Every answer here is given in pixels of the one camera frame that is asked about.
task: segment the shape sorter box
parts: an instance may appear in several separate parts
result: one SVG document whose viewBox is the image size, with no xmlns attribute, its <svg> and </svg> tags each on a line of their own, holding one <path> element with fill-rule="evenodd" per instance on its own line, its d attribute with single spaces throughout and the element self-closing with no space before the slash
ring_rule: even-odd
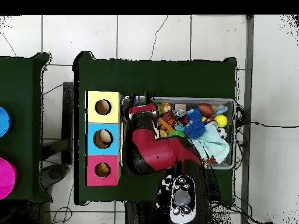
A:
<svg viewBox="0 0 299 224">
<path fill-rule="evenodd" d="M 120 99 L 117 92 L 86 92 L 86 186 L 116 186 L 120 178 Z M 109 169 L 105 177 L 96 174 L 102 164 Z"/>
</svg>

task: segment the blue block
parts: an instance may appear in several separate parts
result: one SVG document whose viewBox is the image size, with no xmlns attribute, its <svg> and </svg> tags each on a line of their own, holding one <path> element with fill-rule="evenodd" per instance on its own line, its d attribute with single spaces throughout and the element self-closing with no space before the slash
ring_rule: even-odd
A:
<svg viewBox="0 0 299 224">
<path fill-rule="evenodd" d="M 96 131 L 106 129 L 113 137 L 113 142 L 110 147 L 106 149 L 99 149 L 93 143 L 93 136 Z M 118 124 L 88 124 L 88 141 L 87 151 L 89 155 L 118 155 L 119 154 L 119 125 Z"/>
</svg>

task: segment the yellow block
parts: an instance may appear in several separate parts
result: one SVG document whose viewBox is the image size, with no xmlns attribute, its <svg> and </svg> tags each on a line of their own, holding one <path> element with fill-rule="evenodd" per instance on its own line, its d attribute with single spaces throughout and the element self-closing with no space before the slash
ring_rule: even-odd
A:
<svg viewBox="0 0 299 224">
<path fill-rule="evenodd" d="M 118 124 L 120 99 L 117 92 L 88 91 L 88 122 Z"/>
</svg>

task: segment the brown football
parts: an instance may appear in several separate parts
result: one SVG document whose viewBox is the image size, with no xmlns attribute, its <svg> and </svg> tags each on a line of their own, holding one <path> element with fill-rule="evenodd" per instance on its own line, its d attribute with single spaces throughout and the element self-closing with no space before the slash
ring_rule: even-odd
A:
<svg viewBox="0 0 299 224">
<path fill-rule="evenodd" d="M 199 104 L 197 106 L 197 108 L 200 110 L 202 116 L 209 117 L 214 114 L 214 110 L 210 104 L 202 103 L 202 104 Z"/>
</svg>

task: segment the soccer ball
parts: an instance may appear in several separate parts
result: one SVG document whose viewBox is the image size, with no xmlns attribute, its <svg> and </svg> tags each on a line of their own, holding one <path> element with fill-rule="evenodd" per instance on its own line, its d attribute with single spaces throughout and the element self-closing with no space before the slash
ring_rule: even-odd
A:
<svg viewBox="0 0 299 224">
<path fill-rule="evenodd" d="M 218 128 L 217 132 L 222 139 L 225 139 L 227 137 L 227 131 L 225 129 Z"/>
</svg>

